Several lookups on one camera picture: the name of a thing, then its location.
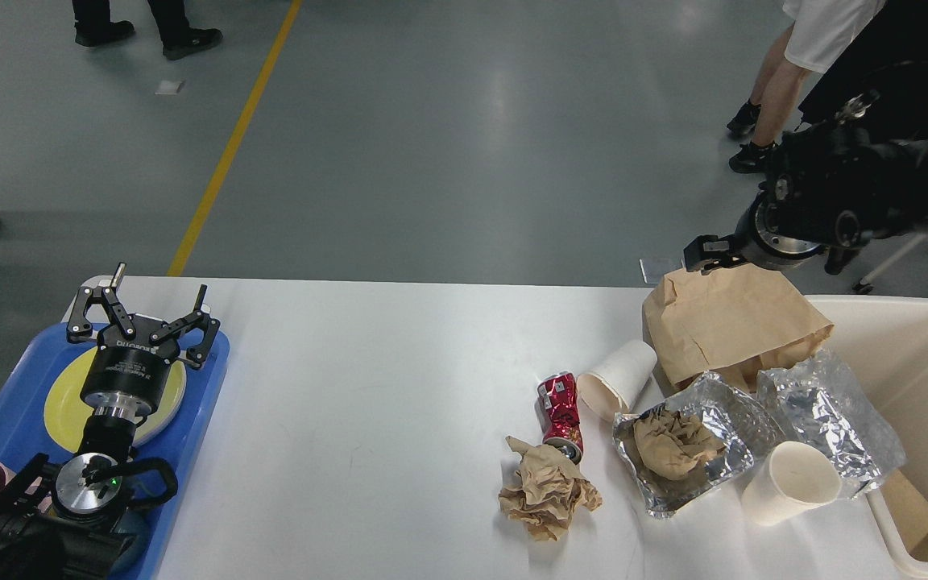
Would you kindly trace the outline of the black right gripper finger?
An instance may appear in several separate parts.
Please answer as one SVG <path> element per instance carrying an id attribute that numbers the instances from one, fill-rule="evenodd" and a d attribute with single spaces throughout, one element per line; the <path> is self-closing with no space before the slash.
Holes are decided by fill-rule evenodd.
<path id="1" fill-rule="evenodd" d="M 736 234 L 699 235 L 682 250 L 686 272 L 708 275 L 715 269 L 740 267 L 748 263 L 743 254 L 743 242 Z"/>

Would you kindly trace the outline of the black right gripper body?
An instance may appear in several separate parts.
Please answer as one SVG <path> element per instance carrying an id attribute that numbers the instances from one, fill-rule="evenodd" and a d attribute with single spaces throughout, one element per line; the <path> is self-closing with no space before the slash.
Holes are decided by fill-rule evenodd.
<path id="1" fill-rule="evenodd" d="M 771 213 L 769 199 L 759 193 L 738 220 L 734 239 L 737 253 L 745 261 L 770 271 L 788 271 L 822 254 L 818 243 L 770 231 Z"/>

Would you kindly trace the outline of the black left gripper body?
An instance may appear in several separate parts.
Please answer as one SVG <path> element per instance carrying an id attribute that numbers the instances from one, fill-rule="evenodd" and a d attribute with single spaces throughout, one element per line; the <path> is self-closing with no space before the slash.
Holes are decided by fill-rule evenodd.
<path id="1" fill-rule="evenodd" d="M 172 412 L 183 400 L 183 363 L 177 339 L 151 344 L 155 330 L 131 337 L 117 326 L 98 331 L 82 403 L 103 414 L 118 410 L 128 420 Z"/>

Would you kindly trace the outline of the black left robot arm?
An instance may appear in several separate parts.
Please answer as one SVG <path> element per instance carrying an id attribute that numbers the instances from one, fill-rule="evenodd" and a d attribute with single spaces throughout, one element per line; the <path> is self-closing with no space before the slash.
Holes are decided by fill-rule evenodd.
<path id="1" fill-rule="evenodd" d="M 0 392 L 0 579 L 151 579 L 230 352 L 198 289 L 173 321 L 127 311 L 125 264 L 78 289 Z"/>

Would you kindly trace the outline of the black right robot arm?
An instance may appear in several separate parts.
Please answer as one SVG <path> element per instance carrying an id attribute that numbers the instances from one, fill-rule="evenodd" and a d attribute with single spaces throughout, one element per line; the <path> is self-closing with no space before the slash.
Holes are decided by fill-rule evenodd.
<path id="1" fill-rule="evenodd" d="M 869 74 L 825 121 L 786 135 L 733 234 L 685 247 L 689 272 L 784 271 L 825 255 L 839 274 L 872 241 L 928 234 L 928 61 Z"/>

